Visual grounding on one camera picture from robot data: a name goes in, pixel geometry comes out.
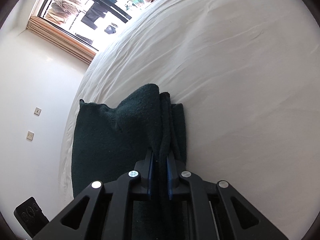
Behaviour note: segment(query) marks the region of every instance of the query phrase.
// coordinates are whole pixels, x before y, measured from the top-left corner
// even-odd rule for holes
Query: round metal bolt
[[[191,176],[191,172],[190,171],[183,171],[183,172],[181,172],[181,176],[184,178],[189,178]]]
[[[91,187],[93,188],[100,188],[101,186],[102,186],[102,183],[101,181],[98,181],[98,180],[91,183]]]
[[[220,181],[218,185],[219,187],[222,187],[222,188],[229,187],[229,183],[226,182],[225,180]]]
[[[139,175],[139,172],[137,172],[137,171],[130,171],[130,172],[128,173],[128,175],[129,175],[129,177],[134,178],[134,177],[137,177],[137,176]]]

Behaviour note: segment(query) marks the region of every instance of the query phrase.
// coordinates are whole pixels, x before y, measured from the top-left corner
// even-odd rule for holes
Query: white wall
[[[33,196],[51,220],[59,213],[62,136],[87,65],[25,28],[35,0],[20,0],[0,30],[0,210],[18,236],[13,215]],[[36,107],[40,116],[33,114]],[[33,141],[27,132],[34,132]]]

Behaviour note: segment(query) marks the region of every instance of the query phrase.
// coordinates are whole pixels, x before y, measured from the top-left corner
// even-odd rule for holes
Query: mattress
[[[300,240],[320,210],[319,43],[301,0],[156,0],[80,84],[62,142],[61,207],[73,199],[79,99],[116,107],[155,83],[184,105],[187,168],[227,180]]]

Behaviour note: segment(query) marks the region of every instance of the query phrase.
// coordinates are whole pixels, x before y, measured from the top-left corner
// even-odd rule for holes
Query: dark green fabric
[[[158,195],[153,202],[135,203],[132,239],[177,239],[167,194],[166,157],[186,162],[186,128],[181,104],[147,84],[115,109],[80,100],[72,149],[74,196],[94,180],[116,180],[143,160],[148,148],[155,157]]]

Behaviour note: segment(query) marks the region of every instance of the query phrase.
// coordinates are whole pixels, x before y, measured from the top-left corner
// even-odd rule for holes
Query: wall outlet
[[[40,115],[40,113],[41,113],[41,109],[38,108],[38,107],[36,107],[36,109],[35,109],[35,114]]]
[[[30,132],[30,131],[28,131],[28,134],[27,134],[27,139],[29,139],[29,140],[33,140],[33,135],[34,135],[34,133],[32,133],[32,132]]]

